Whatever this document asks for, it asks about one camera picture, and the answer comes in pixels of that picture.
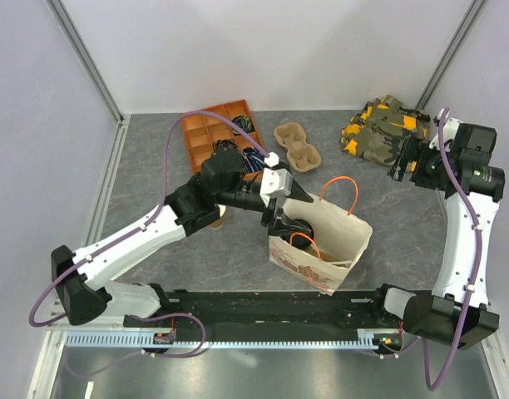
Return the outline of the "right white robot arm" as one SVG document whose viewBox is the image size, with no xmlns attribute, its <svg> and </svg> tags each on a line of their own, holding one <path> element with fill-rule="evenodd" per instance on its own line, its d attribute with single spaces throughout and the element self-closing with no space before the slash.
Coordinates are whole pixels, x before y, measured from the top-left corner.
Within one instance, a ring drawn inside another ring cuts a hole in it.
<svg viewBox="0 0 509 399">
<path fill-rule="evenodd" d="M 503 196 L 505 173 L 490 166 L 497 132 L 491 127 L 447 118 L 443 134 L 432 140 L 409 137 L 388 175 L 445 194 L 447 236 L 442 266 L 430 293 L 412 293 L 384 284 L 381 299 L 369 306 L 371 321 L 382 328 L 398 318 L 406 333 L 449 345 L 459 320 L 458 348 L 467 349 L 493 334 L 500 317 L 488 310 L 487 252 L 492 223 Z"/>
</svg>

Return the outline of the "white straw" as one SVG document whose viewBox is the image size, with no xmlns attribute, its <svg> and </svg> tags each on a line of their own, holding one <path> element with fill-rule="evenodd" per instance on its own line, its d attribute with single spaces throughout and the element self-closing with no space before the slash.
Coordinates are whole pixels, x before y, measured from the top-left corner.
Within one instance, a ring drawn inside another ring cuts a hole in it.
<svg viewBox="0 0 509 399">
<path fill-rule="evenodd" d="M 337 260 L 337 261 L 324 260 L 324 263 L 328 264 L 330 266 L 333 266 L 333 267 L 338 267 L 338 268 L 351 268 L 353 265 L 352 260 L 344 260 L 344 261 L 343 260 Z"/>
</svg>

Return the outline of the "cardboard cup carrier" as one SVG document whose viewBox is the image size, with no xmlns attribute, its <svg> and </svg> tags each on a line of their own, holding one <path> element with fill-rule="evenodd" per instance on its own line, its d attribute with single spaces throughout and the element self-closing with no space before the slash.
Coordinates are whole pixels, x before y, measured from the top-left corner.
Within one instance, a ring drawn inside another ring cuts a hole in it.
<svg viewBox="0 0 509 399">
<path fill-rule="evenodd" d="M 321 165 L 321 155 L 307 142 L 306 132 L 299 123 L 287 122 L 277 126 L 274 137 L 286 150 L 287 160 L 295 171 L 305 173 Z"/>
<path fill-rule="evenodd" d="M 341 259 L 338 259 L 336 258 L 335 256 L 333 256 L 332 254 L 329 254 L 327 252 L 324 252 L 323 250 L 320 250 L 319 252 L 317 252 L 314 247 L 309 247 L 307 249 L 307 253 L 311 254 L 312 256 L 314 256 L 315 258 L 317 259 L 320 259 L 322 261 L 324 260 L 328 260 L 328 261 L 337 261 L 337 260 L 341 260 Z"/>
</svg>

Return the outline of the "black plastic cup lid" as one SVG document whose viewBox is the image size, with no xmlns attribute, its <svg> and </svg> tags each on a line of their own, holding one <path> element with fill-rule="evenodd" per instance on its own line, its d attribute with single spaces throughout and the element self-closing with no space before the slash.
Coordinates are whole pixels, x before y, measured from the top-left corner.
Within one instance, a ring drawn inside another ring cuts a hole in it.
<svg viewBox="0 0 509 399">
<path fill-rule="evenodd" d="M 287 238 L 288 243 L 297 249 L 308 249 L 312 245 L 314 239 L 314 230 L 312 226 L 302 219 L 296 219 L 294 222 L 296 226 Z"/>
</svg>

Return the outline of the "white paper takeout bag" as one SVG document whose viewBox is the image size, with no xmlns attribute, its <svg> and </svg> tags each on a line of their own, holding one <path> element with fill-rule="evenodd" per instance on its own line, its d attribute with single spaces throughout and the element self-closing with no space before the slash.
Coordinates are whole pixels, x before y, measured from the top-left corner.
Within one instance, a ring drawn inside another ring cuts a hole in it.
<svg viewBox="0 0 509 399">
<path fill-rule="evenodd" d="M 287 238 L 269 238 L 269 260 L 315 287 L 321 293 L 333 295 L 347 278 L 354 265 L 360 260 L 371 239 L 372 226 L 357 217 L 354 208 L 358 203 L 359 187 L 354 186 L 354 199 L 350 209 L 342 209 L 324 199 L 325 190 L 338 180 L 354 179 L 340 175 L 327 181 L 319 195 L 314 195 L 313 203 L 294 199 L 284 202 L 284 213 L 291 219 L 307 221 L 314 230 L 310 247 L 319 252 L 323 250 L 341 260 L 352 260 L 351 268 L 338 268 L 288 243 Z"/>
</svg>

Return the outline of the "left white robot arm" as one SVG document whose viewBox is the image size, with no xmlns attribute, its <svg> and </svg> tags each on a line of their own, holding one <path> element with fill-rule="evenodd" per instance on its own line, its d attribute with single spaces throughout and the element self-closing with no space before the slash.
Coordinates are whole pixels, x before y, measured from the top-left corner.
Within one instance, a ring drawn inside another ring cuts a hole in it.
<svg viewBox="0 0 509 399">
<path fill-rule="evenodd" d="M 260 181 L 247 181 L 245 174 L 237 150 L 219 149 L 187 183 L 136 222 L 85 248 L 72 251 L 63 245 L 53 250 L 52 278 L 68 322 L 79 326 L 102 315 L 131 315 L 153 327 L 164 326 L 171 308 L 158 286 L 118 283 L 117 278 L 158 249 L 218 221 L 223 207 L 260 212 L 270 236 L 314 234 L 307 222 L 291 219 L 276 204 L 279 198 L 305 203 L 313 198 L 275 153 Z"/>
</svg>

